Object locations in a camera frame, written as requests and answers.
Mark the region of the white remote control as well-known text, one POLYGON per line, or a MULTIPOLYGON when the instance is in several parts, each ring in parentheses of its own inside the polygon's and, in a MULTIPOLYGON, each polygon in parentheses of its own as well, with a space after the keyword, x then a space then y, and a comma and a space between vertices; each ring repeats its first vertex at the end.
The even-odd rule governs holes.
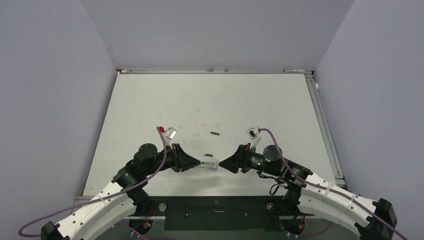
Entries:
POLYGON ((204 171, 212 171, 215 172, 218 170, 219 160, 216 158, 202 158, 200 160, 200 164, 195 166, 195 169, 204 170, 204 171))

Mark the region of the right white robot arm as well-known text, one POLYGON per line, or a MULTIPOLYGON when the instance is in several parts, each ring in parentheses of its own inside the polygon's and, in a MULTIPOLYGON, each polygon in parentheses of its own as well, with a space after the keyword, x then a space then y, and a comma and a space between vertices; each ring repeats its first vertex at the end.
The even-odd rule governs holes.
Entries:
POLYGON ((218 165, 234 174, 255 170, 261 179, 274 180, 286 189, 282 207, 289 214, 320 217, 350 230, 361 240, 390 240, 395 234, 397 217, 389 201, 351 193, 286 159, 274 145, 260 154, 250 144, 241 144, 218 165))

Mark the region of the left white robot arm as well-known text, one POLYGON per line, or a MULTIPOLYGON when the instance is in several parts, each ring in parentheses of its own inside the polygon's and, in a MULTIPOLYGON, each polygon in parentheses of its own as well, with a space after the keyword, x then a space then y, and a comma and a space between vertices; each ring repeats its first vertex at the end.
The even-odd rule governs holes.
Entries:
POLYGON ((144 187, 154 174, 167 169, 185 172, 201 163, 178 143, 165 146, 162 151, 152 143, 143 144, 98 195, 85 205, 77 205, 77 211, 59 222, 46 223, 41 228, 41 239, 94 239, 124 217, 148 211, 149 195, 144 187))

